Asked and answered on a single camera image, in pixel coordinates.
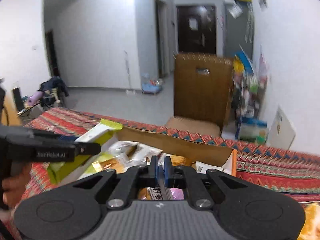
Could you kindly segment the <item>person left hand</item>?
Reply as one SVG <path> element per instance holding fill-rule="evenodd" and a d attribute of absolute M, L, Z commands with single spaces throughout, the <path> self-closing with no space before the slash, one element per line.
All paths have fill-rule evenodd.
<path fill-rule="evenodd" d="M 22 168 L 19 175 L 4 179 L 2 181 L 3 202 L 8 207 L 15 207 L 25 192 L 26 186 L 30 181 L 30 171 L 32 168 L 32 163 L 27 163 Z"/>

